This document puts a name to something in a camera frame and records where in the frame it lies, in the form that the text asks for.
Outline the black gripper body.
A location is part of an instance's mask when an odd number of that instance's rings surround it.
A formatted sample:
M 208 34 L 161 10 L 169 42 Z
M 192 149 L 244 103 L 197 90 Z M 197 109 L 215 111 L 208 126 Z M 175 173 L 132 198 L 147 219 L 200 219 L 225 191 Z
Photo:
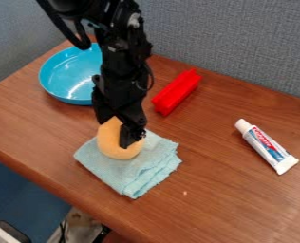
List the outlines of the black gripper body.
M 92 100 L 101 99 L 124 123 L 148 123 L 143 101 L 152 89 L 155 76 L 148 64 L 152 47 L 101 45 L 101 74 L 93 76 Z

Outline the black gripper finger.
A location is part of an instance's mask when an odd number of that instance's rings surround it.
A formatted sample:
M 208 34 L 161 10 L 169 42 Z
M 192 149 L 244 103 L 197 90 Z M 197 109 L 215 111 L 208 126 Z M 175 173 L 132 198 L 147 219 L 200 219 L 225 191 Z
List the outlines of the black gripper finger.
M 120 127 L 120 147 L 127 149 L 147 137 L 145 122 L 124 123 Z
M 92 103 L 93 103 L 96 118 L 98 122 L 104 124 L 115 116 L 115 111 L 111 105 L 101 99 L 94 99 Z

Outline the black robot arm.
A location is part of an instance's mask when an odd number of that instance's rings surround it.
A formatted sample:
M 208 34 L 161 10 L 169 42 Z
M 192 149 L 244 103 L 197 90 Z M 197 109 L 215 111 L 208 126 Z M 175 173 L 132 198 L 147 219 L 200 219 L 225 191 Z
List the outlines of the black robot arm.
M 58 30 L 81 50 L 97 43 L 101 73 L 92 77 L 92 105 L 100 123 L 117 118 L 119 145 L 147 136 L 143 101 L 155 85 L 148 64 L 153 45 L 136 0 L 37 0 Z

